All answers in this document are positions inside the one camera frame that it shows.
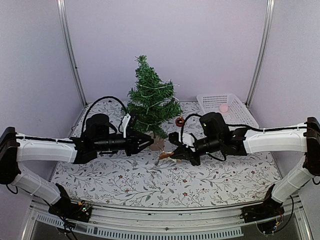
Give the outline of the orange brown ornament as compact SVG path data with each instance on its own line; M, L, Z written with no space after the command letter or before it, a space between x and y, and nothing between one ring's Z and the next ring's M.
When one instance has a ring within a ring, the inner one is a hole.
M164 149L162 150L161 154L158 157L159 161L163 161L163 160L171 160L171 161L175 161L172 156L174 155L173 151L165 151Z

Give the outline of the red ball ornament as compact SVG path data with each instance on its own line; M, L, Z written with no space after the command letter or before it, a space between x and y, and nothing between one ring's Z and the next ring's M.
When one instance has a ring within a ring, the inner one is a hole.
M175 124L177 127L182 127L185 123L185 119L182 116L179 116L176 120L175 120Z

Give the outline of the small green christmas tree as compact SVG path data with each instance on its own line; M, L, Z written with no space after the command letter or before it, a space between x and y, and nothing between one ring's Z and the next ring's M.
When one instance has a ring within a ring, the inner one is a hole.
M170 79L162 81L149 65L146 55L137 56L135 61L136 82L127 95L127 110L137 113L134 129L153 138L150 150L161 151L168 137L168 133L162 128L163 123L182 114L181 105L175 97L176 85Z

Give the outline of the pink pompom ornament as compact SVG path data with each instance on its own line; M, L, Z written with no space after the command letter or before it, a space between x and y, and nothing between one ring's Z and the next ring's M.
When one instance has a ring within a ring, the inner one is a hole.
M229 110L229 106L228 106L227 104L221 104L221 105L219 106L219 111L220 111L221 113L227 113L228 110Z

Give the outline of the white plastic basket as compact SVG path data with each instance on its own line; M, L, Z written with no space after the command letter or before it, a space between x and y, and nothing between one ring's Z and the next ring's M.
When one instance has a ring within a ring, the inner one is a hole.
M204 114L209 112L221 113L224 121L232 125L248 125L259 128L255 118L247 106L232 93L227 94L199 94L196 99Z

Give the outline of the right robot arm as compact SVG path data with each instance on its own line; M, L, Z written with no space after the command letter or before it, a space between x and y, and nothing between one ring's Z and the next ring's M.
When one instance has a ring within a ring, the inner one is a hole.
M320 175L320 123L308 117L303 123L276 128L254 128L245 124L230 125L218 112L209 112L199 118L205 135L195 139L190 133L172 132L170 143L177 146L172 159L201 163L201 156L220 152L227 156L247 156L262 152L301 152L300 162L267 191L258 213L269 218L282 203L307 182Z

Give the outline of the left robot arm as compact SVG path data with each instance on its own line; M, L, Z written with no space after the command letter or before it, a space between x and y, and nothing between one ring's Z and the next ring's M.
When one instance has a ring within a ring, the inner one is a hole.
M15 186L39 197L63 217L82 211L72 203L63 186L43 179L30 171L24 162L58 161L75 165L87 164L100 152L115 154L124 151L130 157L154 143L148 134L134 129L136 116L125 112L119 127L115 127L104 113L84 116L79 137L44 138L17 133L7 127L0 137L0 183Z

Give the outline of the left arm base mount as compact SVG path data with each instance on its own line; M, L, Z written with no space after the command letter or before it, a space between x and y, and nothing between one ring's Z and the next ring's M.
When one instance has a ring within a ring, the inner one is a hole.
M92 214L92 206L84 201L79 204L61 198L55 204L50 205L48 212L64 219L88 223Z

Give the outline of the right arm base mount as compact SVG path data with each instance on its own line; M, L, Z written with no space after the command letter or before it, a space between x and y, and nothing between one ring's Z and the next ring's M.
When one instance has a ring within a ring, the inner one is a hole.
M245 223L256 222L258 230L264 235L274 234L283 220L285 210L282 205L255 204L241 208L240 219Z

